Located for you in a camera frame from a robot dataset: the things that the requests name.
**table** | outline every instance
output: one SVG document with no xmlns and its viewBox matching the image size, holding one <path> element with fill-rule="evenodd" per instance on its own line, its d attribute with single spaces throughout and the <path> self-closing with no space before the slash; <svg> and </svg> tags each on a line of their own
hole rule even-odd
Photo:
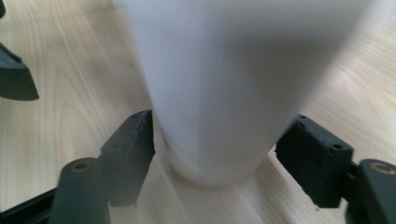
<svg viewBox="0 0 396 224">
<path fill-rule="evenodd" d="M 56 187 L 72 160 L 97 157 L 134 112 L 151 108 L 124 1 L 5 0 L 0 41 L 31 70 L 40 99 L 0 98 L 0 209 Z M 396 2 L 374 3 L 301 113 L 352 145 L 354 161 L 396 163 Z M 271 151 L 235 185 L 206 189 L 175 174 L 155 126 L 157 155 L 136 208 L 114 223 L 343 223 L 317 209 Z"/>
</svg>

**white cup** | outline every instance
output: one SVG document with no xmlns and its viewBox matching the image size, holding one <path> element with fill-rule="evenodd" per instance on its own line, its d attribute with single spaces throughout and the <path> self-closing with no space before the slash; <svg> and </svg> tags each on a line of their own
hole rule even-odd
<svg viewBox="0 0 396 224">
<path fill-rule="evenodd" d="M 144 77 L 188 179 L 258 167 L 370 0 L 130 0 Z"/>
</svg>

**wood grain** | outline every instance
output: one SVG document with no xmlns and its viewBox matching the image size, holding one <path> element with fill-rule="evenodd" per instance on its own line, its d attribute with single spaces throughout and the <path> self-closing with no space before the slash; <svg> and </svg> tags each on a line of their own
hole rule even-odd
<svg viewBox="0 0 396 224">
<path fill-rule="evenodd" d="M 96 157 L 134 112 L 150 108 L 122 1 L 5 0 L 0 41 L 29 66 L 40 99 L 0 98 L 0 209 L 56 186 L 68 162 Z M 396 163 L 396 2 L 375 2 L 328 76 L 302 108 L 356 151 L 354 161 Z M 343 223 L 319 209 L 270 152 L 245 182 L 196 187 L 157 156 L 136 208 L 111 209 L 114 223 Z"/>
</svg>

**cup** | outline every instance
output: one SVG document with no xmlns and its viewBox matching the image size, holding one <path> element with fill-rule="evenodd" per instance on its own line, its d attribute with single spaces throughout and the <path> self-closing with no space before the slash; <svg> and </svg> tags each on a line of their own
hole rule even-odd
<svg viewBox="0 0 396 224">
<path fill-rule="evenodd" d="M 130 0 L 129 22 L 172 164 L 203 185 L 261 163 L 370 0 Z"/>
</svg>

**wooden surface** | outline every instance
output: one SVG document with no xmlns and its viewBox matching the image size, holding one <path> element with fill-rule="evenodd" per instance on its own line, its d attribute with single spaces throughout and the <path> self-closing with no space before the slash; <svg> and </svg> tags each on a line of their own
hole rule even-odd
<svg viewBox="0 0 396 224">
<path fill-rule="evenodd" d="M 0 41 L 29 66 L 40 99 L 0 98 L 0 209 L 56 186 L 68 162 L 96 157 L 131 114 L 150 108 L 123 1 L 5 0 Z M 356 151 L 354 161 L 396 163 L 396 2 L 378 1 L 302 112 Z M 275 159 L 228 188 L 195 187 L 173 174 L 159 129 L 137 208 L 115 223 L 343 223 L 317 209 Z"/>
</svg>

